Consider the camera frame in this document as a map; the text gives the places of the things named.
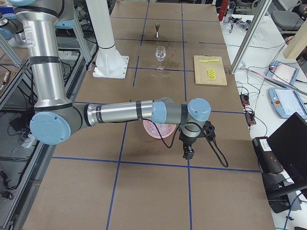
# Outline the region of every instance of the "pink bowl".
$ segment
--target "pink bowl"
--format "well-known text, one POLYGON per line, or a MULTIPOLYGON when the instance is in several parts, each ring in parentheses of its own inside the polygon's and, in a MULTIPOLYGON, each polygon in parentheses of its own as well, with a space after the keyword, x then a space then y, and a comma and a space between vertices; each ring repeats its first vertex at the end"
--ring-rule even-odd
MULTIPOLYGON (((161 139, 156 127, 154 126, 154 124, 152 122, 143 120, 143 125, 144 125, 146 132, 150 136, 152 136, 153 138, 161 139)), ((157 125, 157 127, 158 127, 158 129, 161 133, 161 136, 163 138, 166 138, 169 135, 171 135, 172 132, 176 129, 176 125, 157 124, 157 123, 156 123, 156 125, 157 125)))

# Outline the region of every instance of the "yellow knife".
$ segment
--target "yellow knife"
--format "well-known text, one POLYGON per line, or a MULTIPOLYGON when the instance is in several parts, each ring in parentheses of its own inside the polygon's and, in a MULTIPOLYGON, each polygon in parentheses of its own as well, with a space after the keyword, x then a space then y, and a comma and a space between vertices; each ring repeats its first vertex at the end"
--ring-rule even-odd
POLYGON ((199 60, 200 62, 219 62, 219 59, 211 59, 211 60, 199 60))

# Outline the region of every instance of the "wooden cutting board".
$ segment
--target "wooden cutting board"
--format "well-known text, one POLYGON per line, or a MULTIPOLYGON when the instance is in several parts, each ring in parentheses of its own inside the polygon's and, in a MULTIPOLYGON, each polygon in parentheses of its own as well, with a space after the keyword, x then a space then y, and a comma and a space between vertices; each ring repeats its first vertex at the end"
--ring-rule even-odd
POLYGON ((203 85, 227 85, 223 61, 221 57, 194 55, 195 83, 203 85), (200 60, 219 59, 219 62, 200 62, 200 60), (215 70, 215 79, 208 78, 207 69, 215 70))

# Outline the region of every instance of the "white pillar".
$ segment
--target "white pillar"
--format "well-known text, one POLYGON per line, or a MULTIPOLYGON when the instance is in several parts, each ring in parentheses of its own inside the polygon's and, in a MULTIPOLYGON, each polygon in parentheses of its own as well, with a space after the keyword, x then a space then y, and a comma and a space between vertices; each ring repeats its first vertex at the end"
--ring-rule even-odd
POLYGON ((93 76, 125 78, 129 57, 121 56, 116 50, 106 0, 86 0, 86 4, 99 45, 93 76))

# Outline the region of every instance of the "white table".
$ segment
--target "white table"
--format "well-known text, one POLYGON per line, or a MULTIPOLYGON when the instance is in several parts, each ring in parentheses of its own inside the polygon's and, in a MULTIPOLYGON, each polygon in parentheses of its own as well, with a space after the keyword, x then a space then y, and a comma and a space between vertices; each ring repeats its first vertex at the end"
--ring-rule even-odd
MULTIPOLYGON (((243 21, 252 20, 252 15, 233 15, 234 17, 242 18, 243 21)), ((225 39, 225 43, 227 45, 227 51, 229 55, 229 59, 233 62, 238 50, 241 45, 243 38, 245 36, 245 31, 240 31, 238 28, 234 27, 232 33, 229 33, 228 30, 223 29, 223 35, 225 39)), ((265 16, 257 29, 254 38, 250 46, 256 47, 265 47, 265 48, 256 48, 249 47, 246 54, 243 57, 243 61, 246 64, 246 67, 249 67, 252 70, 255 70, 259 73, 266 74, 268 68, 259 68, 259 67, 267 67, 275 55, 279 52, 279 50, 283 47, 284 40, 280 35, 278 29, 276 28, 274 22, 269 16, 265 16), (276 48, 267 49, 269 47, 279 46, 276 48)), ((277 60, 283 63, 296 63, 294 59, 286 59, 283 55, 283 51, 286 48, 286 45, 282 48, 282 51, 277 56, 277 60)), ((270 136, 284 121, 285 119, 281 119, 277 113, 275 112, 268 96, 268 89, 270 87, 278 87, 275 84, 270 83, 267 80, 263 80, 262 77, 255 75, 253 73, 248 73, 245 70, 237 70, 235 73, 235 78, 237 81, 237 86, 243 86, 248 89, 250 108, 255 111, 256 117, 262 120, 267 126, 267 134, 266 136, 270 136), (251 92, 259 92, 257 89, 260 89, 259 96, 256 93, 251 92)), ((302 71, 299 72, 298 80, 307 81, 304 73, 302 71)), ((295 83, 295 86, 302 91, 307 92, 307 84, 295 83)), ((239 93, 247 93, 245 89, 238 88, 239 93)), ((307 97, 301 95, 303 102, 307 102, 307 97)), ((252 126, 250 129, 250 137, 261 137, 266 133, 266 128, 264 124, 262 124, 259 120, 256 119, 257 124, 252 126)), ((294 218, 293 221, 288 221, 287 229, 293 230, 295 226, 300 226, 302 228, 307 228, 307 204, 303 203, 301 211, 293 211, 290 216, 294 218)), ((282 228, 284 226, 285 217, 288 214, 288 210, 279 214, 275 214, 272 211, 272 216, 274 219, 275 226, 277 228, 282 228)))

